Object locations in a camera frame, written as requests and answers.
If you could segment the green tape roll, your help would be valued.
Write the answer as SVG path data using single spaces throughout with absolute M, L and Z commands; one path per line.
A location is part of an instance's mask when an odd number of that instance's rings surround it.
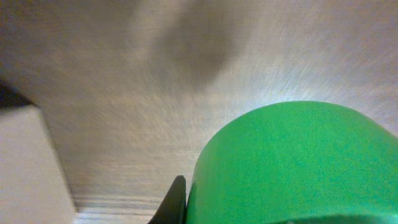
M 277 103 L 219 130 L 192 178 L 187 223 L 397 221 L 397 138 L 317 101 Z

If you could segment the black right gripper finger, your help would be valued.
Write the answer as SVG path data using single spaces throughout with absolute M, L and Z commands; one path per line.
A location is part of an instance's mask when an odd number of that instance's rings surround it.
M 186 205 L 186 180 L 178 175 L 148 224 L 184 224 Z

